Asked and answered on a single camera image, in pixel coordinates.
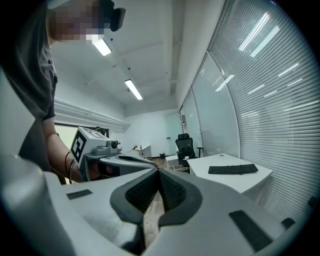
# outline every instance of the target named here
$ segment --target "white ceiling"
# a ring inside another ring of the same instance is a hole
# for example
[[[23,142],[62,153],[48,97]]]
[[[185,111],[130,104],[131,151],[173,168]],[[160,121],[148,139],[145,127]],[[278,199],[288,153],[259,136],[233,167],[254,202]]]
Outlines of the white ceiling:
[[[59,42],[52,47],[53,60],[74,69],[87,87],[104,88],[124,107],[138,101],[128,92],[127,79],[132,79],[143,101],[174,94],[185,0],[113,1],[126,14],[120,30],[105,30],[111,54],[102,56],[91,41]]]

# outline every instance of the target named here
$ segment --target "ceiling beam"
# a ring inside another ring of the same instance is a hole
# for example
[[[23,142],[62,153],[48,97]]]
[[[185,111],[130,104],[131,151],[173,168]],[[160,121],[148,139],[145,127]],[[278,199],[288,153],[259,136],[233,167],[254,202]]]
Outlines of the ceiling beam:
[[[159,20],[163,39],[163,62],[165,67],[165,88],[166,96],[171,92],[172,75],[172,50],[173,50],[173,24],[172,24],[172,0],[159,1]]]

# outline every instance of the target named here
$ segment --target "white robotic device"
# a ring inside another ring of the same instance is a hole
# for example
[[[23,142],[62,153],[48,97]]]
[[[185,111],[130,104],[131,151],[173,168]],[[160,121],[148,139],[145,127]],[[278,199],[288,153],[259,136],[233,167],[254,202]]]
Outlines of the white robotic device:
[[[70,152],[85,181],[89,181],[88,159],[99,159],[120,153],[118,142],[95,130],[78,127]]]

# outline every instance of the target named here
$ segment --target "window blind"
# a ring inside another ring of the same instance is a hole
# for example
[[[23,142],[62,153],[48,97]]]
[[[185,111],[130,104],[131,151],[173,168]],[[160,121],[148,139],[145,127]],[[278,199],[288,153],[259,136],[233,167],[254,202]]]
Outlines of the window blind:
[[[272,169],[263,206],[301,220],[320,185],[320,73],[308,43],[272,1],[232,0],[209,52],[227,83],[241,158]]]

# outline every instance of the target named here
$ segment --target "black keyboard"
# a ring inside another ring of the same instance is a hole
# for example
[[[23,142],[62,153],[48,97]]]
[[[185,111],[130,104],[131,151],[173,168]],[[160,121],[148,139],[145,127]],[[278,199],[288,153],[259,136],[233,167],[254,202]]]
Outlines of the black keyboard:
[[[230,165],[230,166],[210,166],[209,174],[252,174],[257,172],[257,167],[252,164]]]

